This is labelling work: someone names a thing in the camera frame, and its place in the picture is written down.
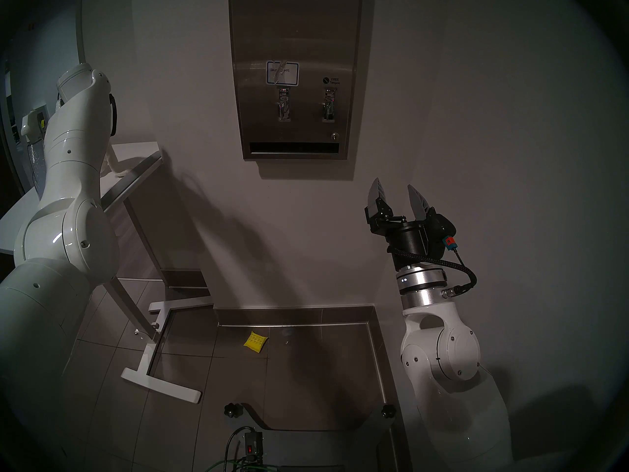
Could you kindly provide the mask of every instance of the dispenser label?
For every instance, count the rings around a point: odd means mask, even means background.
[[[299,83],[299,62],[280,62],[278,60],[267,61],[267,84],[275,84],[277,86],[296,86]]]

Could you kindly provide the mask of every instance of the tile floor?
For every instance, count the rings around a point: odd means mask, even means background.
[[[151,320],[152,301],[178,297],[161,282],[123,285]],[[365,324],[257,328],[269,336],[257,354],[243,347],[250,328],[218,327],[211,308],[175,312],[153,375],[201,390],[196,405],[120,377],[145,346],[133,330],[97,288],[64,376],[59,426],[73,471],[203,472],[223,458],[229,402],[295,430],[353,428],[381,402]]]

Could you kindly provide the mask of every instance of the blue connector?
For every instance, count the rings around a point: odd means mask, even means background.
[[[457,248],[457,243],[454,241],[454,237],[445,237],[443,239],[443,244],[445,245],[445,248],[448,250],[454,250]]]

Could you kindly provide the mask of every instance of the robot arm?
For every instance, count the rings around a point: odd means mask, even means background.
[[[16,268],[0,284],[0,388],[31,430],[43,419],[32,410],[54,407],[93,289],[118,270],[118,243],[100,204],[109,81],[81,64],[57,87],[64,105],[46,129],[46,186],[15,241]]]
[[[430,440],[449,467],[495,470],[512,461],[508,414],[481,365],[476,335],[452,301],[473,288],[476,277],[463,263],[441,260],[446,247],[457,247],[456,229],[415,188],[408,188],[415,221],[393,216],[378,179],[365,208],[372,233],[389,242],[398,271],[406,323],[402,365]],[[466,272],[470,283],[448,288],[443,267]]]

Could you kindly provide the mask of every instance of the yellow sponge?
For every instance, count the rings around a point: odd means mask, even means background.
[[[257,333],[251,332],[249,338],[243,345],[243,347],[250,348],[254,352],[260,353],[262,347],[264,346],[264,342],[266,342],[268,337],[263,337],[262,335],[258,335]]]

